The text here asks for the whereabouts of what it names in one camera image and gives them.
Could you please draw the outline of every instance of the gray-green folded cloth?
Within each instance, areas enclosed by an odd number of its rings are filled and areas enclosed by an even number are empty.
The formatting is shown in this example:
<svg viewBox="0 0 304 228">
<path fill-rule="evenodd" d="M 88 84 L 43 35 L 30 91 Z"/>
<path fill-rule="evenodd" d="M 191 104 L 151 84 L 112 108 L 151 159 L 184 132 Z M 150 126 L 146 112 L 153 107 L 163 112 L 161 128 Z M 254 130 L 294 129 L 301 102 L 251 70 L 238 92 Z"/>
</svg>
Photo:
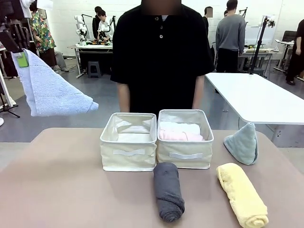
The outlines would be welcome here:
<svg viewBox="0 0 304 228">
<path fill-rule="evenodd" d="M 185 201 L 174 164 L 165 162 L 154 168 L 154 191 L 160 217 L 166 222 L 178 220 L 185 212 Z"/>
<path fill-rule="evenodd" d="M 224 145 L 231 155 L 244 165 L 252 165 L 257 161 L 257 133 L 253 123 L 247 123 L 234 135 L 224 140 Z"/>
</svg>

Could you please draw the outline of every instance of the person in gray sweater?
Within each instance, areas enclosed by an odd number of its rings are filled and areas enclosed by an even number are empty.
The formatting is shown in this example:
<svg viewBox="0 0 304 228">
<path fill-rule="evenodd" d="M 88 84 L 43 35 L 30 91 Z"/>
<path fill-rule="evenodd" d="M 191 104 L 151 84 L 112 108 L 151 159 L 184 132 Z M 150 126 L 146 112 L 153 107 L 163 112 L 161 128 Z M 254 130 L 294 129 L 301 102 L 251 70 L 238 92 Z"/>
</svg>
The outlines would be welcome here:
<svg viewBox="0 0 304 228">
<path fill-rule="evenodd" d="M 218 24 L 216 32 L 218 73 L 236 73 L 238 56 L 244 52 L 246 22 L 244 17 L 235 14 L 237 3 L 237 0 L 227 2 L 228 14 Z"/>
</svg>

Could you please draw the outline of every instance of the white storage bin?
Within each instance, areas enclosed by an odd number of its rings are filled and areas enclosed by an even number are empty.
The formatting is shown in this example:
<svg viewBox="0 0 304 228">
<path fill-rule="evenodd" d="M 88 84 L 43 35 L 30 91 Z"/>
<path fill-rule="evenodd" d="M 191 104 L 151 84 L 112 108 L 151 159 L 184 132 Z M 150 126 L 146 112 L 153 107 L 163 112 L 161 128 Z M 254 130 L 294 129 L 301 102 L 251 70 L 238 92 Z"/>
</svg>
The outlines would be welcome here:
<svg viewBox="0 0 304 228">
<path fill-rule="evenodd" d="M 152 171 L 156 165 L 154 114 L 115 113 L 101 134 L 105 171 Z"/>
<path fill-rule="evenodd" d="M 167 141 L 160 138 L 160 125 L 162 122 L 179 124 L 197 124 L 200 135 L 205 141 L 184 142 Z M 205 113 L 202 110 L 162 110 L 158 119 L 158 148 L 159 162 L 171 162 L 178 168 L 209 169 L 212 158 L 212 144 L 214 136 Z"/>
</svg>

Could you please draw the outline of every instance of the gray sweater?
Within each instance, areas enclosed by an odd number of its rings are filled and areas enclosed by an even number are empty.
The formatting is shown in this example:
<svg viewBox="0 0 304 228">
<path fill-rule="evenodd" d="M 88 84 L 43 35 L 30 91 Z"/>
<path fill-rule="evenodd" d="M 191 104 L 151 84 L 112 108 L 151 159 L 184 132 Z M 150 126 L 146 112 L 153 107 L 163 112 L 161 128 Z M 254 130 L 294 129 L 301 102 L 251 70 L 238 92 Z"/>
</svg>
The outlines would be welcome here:
<svg viewBox="0 0 304 228">
<path fill-rule="evenodd" d="M 240 15 L 223 18 L 217 28 L 216 47 L 232 51 L 244 51 L 246 22 Z"/>
</svg>

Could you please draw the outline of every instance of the light blue towel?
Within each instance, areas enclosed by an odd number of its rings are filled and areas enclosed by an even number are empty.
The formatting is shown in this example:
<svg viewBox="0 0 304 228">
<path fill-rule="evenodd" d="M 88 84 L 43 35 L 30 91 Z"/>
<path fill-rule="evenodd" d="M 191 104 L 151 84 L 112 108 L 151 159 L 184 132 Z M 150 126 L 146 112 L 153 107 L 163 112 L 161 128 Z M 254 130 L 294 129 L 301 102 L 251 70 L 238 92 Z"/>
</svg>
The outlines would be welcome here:
<svg viewBox="0 0 304 228">
<path fill-rule="evenodd" d="M 98 109 L 93 99 L 56 74 L 43 60 L 24 50 L 29 62 L 21 68 L 13 56 L 32 116 L 73 115 Z"/>
<path fill-rule="evenodd" d="M 253 123 L 247 123 L 234 135 L 226 137 L 224 145 L 237 161 L 252 165 L 258 157 L 256 136 L 256 126 Z"/>
</svg>

